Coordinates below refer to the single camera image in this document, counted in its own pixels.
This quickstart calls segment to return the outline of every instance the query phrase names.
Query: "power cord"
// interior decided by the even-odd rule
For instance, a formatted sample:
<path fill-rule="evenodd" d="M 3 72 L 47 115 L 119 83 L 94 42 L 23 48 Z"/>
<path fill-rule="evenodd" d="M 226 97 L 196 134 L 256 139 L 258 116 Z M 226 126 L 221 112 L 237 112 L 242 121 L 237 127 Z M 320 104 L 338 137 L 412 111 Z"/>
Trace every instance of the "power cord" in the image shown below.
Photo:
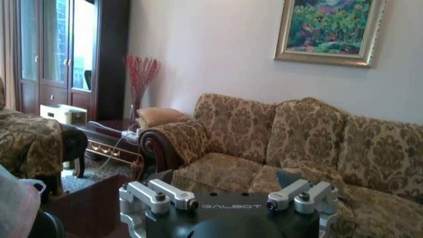
<path fill-rule="evenodd" d="M 118 131 L 118 130 L 115 130 L 115 129 L 113 129 L 113 128 L 109 128 L 109 127 L 106 127 L 106 126 L 103 126 L 103 125 L 101 125 L 101 124 L 97 123 L 95 121 L 90 121 L 89 123 L 94 124 L 94 125 L 98 126 L 98 127 L 105 128 L 105 129 L 107 129 L 107 130 L 111 130 L 111 131 L 114 131 L 114 132 L 117 132 L 117 133 L 121 133 L 121 131 Z M 133 128 L 134 125 L 137 125 L 137 123 L 133 123 L 133 124 L 128 127 L 126 131 L 129 131 L 129 130 Z M 93 176 L 98 173 L 98 171 L 103 168 L 103 166 L 106 165 L 106 163 L 110 161 L 110 159 L 111 159 L 111 154 L 114 153 L 115 147 L 117 147 L 117 145 L 118 145 L 118 143 L 121 142 L 122 139 L 125 139 L 125 141 L 126 141 L 130 145 L 137 145 L 137 146 L 138 146 L 138 150 L 140 150 L 140 145 L 132 143 L 132 142 L 128 140 L 128 134 L 125 134 L 123 137 L 119 137 L 119 139 L 117 140 L 117 142 L 115 142 L 115 144 L 114 144 L 114 146 L 113 146 L 113 149 L 111 149 L 110 154 L 109 154 L 109 156 L 107 156 L 107 158 L 106 158 L 106 161 L 105 161 L 105 162 L 102 163 L 102 165 L 97 168 L 97 170 L 93 172 L 93 174 L 86 178 L 86 181 L 83 182 L 82 186 L 85 186 L 85 183 L 93 178 Z"/>

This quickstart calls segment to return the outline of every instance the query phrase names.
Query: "logo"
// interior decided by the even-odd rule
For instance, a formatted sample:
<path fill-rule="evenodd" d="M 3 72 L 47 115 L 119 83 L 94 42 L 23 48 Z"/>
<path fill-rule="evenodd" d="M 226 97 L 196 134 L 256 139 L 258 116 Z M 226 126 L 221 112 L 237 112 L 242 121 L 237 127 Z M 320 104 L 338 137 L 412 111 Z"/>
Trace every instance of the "logo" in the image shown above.
<path fill-rule="evenodd" d="M 260 208 L 261 205 L 202 205 L 201 208 L 204 209 L 253 209 L 253 208 Z"/>

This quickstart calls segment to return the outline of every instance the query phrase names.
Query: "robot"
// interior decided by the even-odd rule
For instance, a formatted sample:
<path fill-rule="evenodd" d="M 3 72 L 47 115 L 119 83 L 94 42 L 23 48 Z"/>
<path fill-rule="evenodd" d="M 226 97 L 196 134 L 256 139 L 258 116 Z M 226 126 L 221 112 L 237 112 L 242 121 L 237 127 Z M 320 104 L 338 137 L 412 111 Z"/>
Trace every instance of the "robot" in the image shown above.
<path fill-rule="evenodd" d="M 118 196 L 132 238 L 325 238 L 337 219 L 337 189 L 304 179 L 269 194 L 197 196 L 152 179 Z"/>

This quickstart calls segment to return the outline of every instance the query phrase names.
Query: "vase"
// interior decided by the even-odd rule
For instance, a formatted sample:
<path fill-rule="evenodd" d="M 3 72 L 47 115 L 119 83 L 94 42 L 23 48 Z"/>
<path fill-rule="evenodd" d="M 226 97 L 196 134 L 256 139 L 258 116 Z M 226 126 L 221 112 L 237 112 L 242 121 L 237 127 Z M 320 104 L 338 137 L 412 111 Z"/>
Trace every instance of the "vase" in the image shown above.
<path fill-rule="evenodd" d="M 132 99 L 132 103 L 129 105 L 129 119 L 130 119 L 130 121 L 136 121 L 137 109 L 140 109 L 140 105 L 141 105 L 141 98 L 134 97 L 134 99 Z"/>

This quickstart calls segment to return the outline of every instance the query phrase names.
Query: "painting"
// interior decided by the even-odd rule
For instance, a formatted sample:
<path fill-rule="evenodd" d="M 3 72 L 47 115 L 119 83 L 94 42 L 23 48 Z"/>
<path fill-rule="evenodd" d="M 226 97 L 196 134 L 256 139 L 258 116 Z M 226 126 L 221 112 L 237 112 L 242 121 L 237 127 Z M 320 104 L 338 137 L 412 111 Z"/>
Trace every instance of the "painting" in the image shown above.
<path fill-rule="evenodd" d="M 284 0 L 276 60 L 370 67 L 385 0 Z"/>

